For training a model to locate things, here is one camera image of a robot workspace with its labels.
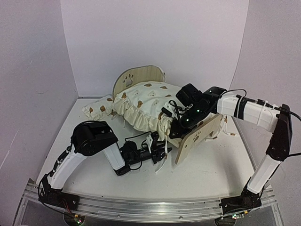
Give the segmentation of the wooden pet bed frame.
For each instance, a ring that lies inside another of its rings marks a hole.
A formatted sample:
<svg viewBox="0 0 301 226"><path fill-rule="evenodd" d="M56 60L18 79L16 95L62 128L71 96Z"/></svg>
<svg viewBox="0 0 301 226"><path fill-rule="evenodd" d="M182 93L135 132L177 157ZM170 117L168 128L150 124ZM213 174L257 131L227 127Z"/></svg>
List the wooden pet bed frame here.
<svg viewBox="0 0 301 226"><path fill-rule="evenodd" d="M218 137L224 116L211 113L201 121L184 122L193 107L200 110L209 102L201 100L202 92L192 84L180 88L165 81L153 65L124 71L113 87L113 109L135 130L157 132L160 141L176 146L175 163L180 164L199 142Z"/></svg>

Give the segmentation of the large bear print cushion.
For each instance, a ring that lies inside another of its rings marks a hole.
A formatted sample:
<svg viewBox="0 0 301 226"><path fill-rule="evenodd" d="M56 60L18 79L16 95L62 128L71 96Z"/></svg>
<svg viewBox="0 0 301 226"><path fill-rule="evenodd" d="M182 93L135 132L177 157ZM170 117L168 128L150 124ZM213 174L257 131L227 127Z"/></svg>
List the large bear print cushion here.
<svg viewBox="0 0 301 226"><path fill-rule="evenodd" d="M167 141L178 148L175 164L181 164L190 150L202 141L217 139L221 132L227 131L228 117L210 114L197 123L197 127L183 138L170 139L169 133L174 118L161 112L161 108L170 100L182 106L176 98L181 88L165 82L165 75L154 66L139 67L123 72L113 87L113 104L115 112L135 130L158 132L159 139Z"/></svg>

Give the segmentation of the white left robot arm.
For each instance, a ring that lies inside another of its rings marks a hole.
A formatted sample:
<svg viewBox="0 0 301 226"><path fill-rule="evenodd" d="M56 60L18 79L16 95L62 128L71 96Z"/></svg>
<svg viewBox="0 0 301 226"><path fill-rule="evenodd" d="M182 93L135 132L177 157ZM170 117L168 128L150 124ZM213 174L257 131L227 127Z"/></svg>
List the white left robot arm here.
<svg viewBox="0 0 301 226"><path fill-rule="evenodd" d="M105 121L84 121L77 125L71 136L70 145L59 155L49 173L38 186L39 201L44 205L76 210L79 196L63 192L63 187L73 171L87 158L103 153L117 176L133 171L132 165L142 166L143 161L154 164L167 158L172 151L167 141L160 141L158 132L146 132L141 148L125 138L122 147L112 128Z"/></svg>

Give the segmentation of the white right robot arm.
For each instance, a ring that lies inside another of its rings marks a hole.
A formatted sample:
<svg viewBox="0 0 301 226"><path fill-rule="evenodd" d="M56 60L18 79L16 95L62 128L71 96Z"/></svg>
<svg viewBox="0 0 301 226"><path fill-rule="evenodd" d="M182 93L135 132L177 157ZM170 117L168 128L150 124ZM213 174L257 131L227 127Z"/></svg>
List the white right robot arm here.
<svg viewBox="0 0 301 226"><path fill-rule="evenodd" d="M253 129L265 131L266 151L238 196L220 201L223 215L241 213L261 207L261 196L266 183L287 158L299 156L290 153L293 137L292 117L300 116L286 104L271 104L267 100L239 95L237 89L226 90L213 86L202 92L192 84L183 86L176 98L184 106L184 113L175 107L171 138L179 138L196 128L210 114L219 114L249 123Z"/></svg>

